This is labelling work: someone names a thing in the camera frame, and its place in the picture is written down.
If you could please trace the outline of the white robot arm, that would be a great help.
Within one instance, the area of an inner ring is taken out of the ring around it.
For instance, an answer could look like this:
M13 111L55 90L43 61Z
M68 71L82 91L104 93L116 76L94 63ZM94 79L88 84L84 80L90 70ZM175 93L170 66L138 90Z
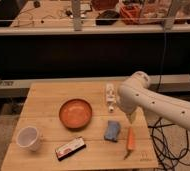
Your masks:
M118 86L119 108L132 114L142 107L190 131L190 102L156 93L149 86L150 77L145 72L133 73Z

